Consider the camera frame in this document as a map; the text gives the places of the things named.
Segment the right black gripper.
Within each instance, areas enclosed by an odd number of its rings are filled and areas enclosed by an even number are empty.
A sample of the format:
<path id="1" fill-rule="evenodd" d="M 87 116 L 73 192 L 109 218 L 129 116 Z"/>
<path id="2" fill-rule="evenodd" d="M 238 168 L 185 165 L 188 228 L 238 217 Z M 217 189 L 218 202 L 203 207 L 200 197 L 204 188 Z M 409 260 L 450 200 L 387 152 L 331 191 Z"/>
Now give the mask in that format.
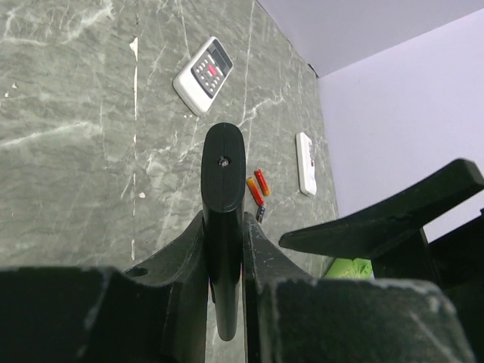
<path id="1" fill-rule="evenodd" d="M 377 278 L 437 284 L 453 302 L 476 360 L 482 362 L 483 216 L 431 243 L 421 229 L 482 190 L 483 175 L 478 166 L 456 159 L 356 213 L 287 232 L 279 245 L 321 256 L 373 259 Z"/>

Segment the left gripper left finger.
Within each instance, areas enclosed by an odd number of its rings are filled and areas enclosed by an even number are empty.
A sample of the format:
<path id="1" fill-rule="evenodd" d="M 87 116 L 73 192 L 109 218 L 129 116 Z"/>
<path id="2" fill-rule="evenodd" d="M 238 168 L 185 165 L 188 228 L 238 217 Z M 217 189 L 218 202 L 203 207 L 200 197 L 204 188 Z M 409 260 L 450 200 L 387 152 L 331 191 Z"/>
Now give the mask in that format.
<path id="1" fill-rule="evenodd" d="M 1 270 L 3 362 L 202 362 L 207 272 L 202 218 L 128 271 Z"/>

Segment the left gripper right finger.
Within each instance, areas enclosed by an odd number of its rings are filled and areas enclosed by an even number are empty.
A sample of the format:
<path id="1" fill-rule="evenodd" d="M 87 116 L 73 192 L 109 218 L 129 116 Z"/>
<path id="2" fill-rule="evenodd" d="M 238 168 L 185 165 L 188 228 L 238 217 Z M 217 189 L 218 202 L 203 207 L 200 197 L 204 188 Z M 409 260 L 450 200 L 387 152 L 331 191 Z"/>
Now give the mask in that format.
<path id="1" fill-rule="evenodd" d="M 457 309 L 435 284 L 318 279 L 244 216 L 248 362 L 474 362 Z"/>

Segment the black slim remote control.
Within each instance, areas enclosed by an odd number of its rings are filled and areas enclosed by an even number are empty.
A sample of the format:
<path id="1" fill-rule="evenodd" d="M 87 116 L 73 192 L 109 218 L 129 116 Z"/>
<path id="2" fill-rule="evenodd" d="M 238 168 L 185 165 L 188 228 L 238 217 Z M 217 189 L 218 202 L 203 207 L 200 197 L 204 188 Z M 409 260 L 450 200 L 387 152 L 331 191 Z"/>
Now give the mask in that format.
<path id="1" fill-rule="evenodd" d="M 246 160 L 238 127 L 218 123 L 206 134 L 201 162 L 203 239 L 220 339 L 237 331 Z"/>

